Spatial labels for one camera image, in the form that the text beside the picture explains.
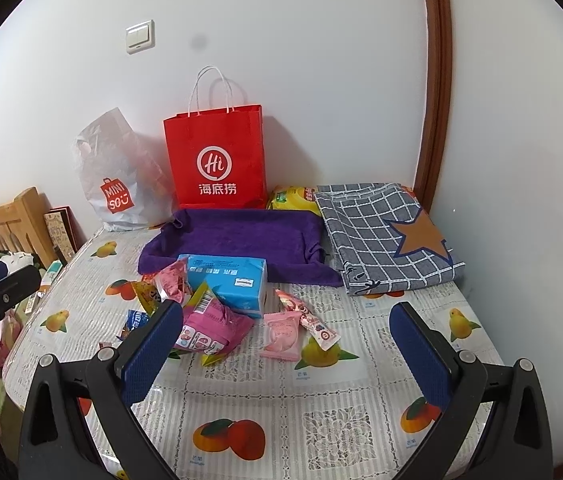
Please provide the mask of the small blue white packet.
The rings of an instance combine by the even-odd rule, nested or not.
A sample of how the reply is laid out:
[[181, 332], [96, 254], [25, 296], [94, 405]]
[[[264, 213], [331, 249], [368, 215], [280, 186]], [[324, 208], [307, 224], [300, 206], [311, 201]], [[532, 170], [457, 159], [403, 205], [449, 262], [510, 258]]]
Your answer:
[[146, 325], [149, 322], [149, 318], [150, 316], [144, 311], [129, 309], [128, 313], [126, 313], [125, 322], [118, 338], [125, 340], [133, 330]]

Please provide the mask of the yellow triangular snack packet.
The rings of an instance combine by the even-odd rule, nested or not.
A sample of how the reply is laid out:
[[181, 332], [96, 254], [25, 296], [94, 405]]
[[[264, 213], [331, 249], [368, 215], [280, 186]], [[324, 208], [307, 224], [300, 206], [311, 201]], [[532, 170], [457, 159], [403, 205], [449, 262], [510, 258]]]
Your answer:
[[135, 281], [131, 285], [144, 311], [149, 316], [152, 316], [161, 304], [161, 297], [157, 287], [146, 281]]

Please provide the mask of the pink yellow candy packet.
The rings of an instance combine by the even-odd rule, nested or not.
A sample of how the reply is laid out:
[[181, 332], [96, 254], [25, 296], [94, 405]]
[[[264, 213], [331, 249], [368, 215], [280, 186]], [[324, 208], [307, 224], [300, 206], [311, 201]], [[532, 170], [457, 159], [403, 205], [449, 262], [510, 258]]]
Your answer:
[[162, 301], [172, 300], [182, 307], [193, 296], [187, 278], [187, 259], [178, 259], [162, 269], [154, 278], [156, 289]]

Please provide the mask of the pink snack bag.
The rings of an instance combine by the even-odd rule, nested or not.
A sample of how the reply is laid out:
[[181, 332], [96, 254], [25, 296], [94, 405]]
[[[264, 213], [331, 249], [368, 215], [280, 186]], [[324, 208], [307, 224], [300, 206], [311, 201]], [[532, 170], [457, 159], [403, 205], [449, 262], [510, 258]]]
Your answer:
[[198, 353], [201, 365], [223, 361], [254, 327], [254, 319], [234, 312], [206, 290], [193, 306], [184, 308], [184, 322], [174, 349]]

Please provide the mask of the Lotso lollipop snack packet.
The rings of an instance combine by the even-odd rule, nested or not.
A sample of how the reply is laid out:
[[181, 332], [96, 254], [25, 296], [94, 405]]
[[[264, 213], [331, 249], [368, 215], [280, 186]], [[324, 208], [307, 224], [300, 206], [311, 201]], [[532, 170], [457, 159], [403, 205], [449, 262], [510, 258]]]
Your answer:
[[286, 311], [300, 313], [301, 326], [315, 339], [321, 350], [328, 351], [338, 344], [340, 335], [314, 314], [303, 300], [280, 289], [276, 289], [275, 294]]

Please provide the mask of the light pink pastry packet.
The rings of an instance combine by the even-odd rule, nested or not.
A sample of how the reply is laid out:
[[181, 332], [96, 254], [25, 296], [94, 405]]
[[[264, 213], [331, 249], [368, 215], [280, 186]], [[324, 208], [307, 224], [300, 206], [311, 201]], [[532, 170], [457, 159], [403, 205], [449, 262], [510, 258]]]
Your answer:
[[301, 313], [297, 311], [265, 314], [265, 335], [268, 339], [260, 350], [260, 356], [265, 359], [298, 362], [300, 318]]

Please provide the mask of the wooden headboard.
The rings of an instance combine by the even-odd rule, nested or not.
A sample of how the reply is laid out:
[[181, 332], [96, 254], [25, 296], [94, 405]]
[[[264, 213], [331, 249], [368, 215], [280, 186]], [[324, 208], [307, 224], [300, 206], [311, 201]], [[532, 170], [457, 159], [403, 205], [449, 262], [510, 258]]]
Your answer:
[[35, 186], [1, 205], [0, 250], [37, 256], [47, 268], [57, 258], [44, 220], [47, 211], [47, 203]]

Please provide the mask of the patterned box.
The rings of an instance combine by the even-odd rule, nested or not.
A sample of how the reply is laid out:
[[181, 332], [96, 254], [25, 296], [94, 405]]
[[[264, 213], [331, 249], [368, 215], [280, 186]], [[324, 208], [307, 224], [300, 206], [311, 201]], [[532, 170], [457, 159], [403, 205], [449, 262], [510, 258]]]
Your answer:
[[43, 219], [56, 254], [61, 255], [61, 259], [65, 262], [70, 262], [79, 250], [70, 208], [68, 206], [52, 208], [43, 214]]

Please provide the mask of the white Miniso plastic bag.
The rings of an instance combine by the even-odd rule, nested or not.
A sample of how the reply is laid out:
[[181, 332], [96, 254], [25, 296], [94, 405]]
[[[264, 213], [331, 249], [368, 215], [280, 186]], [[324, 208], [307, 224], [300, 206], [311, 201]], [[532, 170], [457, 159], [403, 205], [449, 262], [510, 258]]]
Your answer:
[[173, 186], [121, 110], [86, 126], [72, 145], [84, 196], [108, 231], [158, 226], [173, 212]]

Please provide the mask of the grey checked star cloth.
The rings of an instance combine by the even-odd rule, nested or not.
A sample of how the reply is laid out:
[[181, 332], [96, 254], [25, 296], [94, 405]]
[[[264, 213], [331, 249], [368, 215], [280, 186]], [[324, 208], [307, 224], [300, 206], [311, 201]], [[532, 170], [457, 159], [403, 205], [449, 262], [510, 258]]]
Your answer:
[[399, 183], [322, 185], [315, 202], [351, 296], [421, 289], [463, 274], [464, 261]]

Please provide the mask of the blue tissue pack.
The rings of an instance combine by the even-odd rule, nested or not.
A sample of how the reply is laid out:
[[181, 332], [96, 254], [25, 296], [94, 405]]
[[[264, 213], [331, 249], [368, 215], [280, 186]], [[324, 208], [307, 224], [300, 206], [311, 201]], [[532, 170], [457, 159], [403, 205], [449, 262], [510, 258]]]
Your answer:
[[222, 304], [249, 318], [262, 318], [268, 265], [261, 258], [183, 255], [190, 287], [206, 283]]

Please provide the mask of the red Haidilao paper bag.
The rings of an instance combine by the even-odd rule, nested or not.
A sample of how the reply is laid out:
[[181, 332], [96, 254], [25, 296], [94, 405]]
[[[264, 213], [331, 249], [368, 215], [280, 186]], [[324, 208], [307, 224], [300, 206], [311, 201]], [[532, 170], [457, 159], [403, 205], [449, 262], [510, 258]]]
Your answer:
[[225, 103], [204, 110], [195, 84], [187, 110], [163, 122], [180, 209], [263, 209], [268, 202], [259, 104], [234, 105], [231, 84]]

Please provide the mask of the purple towel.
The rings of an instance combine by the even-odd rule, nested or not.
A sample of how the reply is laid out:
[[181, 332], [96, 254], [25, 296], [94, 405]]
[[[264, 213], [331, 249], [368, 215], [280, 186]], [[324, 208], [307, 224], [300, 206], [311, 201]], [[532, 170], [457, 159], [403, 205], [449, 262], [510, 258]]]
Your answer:
[[340, 287], [326, 263], [324, 221], [304, 210], [181, 209], [138, 258], [137, 272], [156, 273], [182, 255], [260, 258], [273, 283]]

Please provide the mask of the yellow chips bag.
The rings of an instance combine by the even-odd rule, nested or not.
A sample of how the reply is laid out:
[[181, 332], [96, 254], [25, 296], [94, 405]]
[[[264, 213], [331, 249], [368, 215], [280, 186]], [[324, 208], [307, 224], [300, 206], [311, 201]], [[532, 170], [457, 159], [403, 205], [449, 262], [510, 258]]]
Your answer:
[[310, 211], [321, 217], [315, 200], [317, 188], [313, 186], [276, 186], [268, 199], [266, 208], [272, 210]]

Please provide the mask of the white wall switch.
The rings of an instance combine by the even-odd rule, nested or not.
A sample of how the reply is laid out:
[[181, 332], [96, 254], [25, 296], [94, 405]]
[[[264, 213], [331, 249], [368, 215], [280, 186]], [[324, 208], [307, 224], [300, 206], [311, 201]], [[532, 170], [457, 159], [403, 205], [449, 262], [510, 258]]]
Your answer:
[[155, 23], [152, 20], [125, 30], [125, 50], [129, 54], [144, 51], [155, 45]]

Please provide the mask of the brown wooden door frame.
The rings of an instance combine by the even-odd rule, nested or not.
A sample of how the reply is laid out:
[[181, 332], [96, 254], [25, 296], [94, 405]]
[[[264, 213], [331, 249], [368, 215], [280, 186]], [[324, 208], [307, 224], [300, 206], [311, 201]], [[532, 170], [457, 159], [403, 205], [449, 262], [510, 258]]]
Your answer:
[[431, 211], [439, 181], [453, 82], [453, 22], [451, 0], [425, 0], [427, 20], [427, 82], [414, 192], [423, 209]]

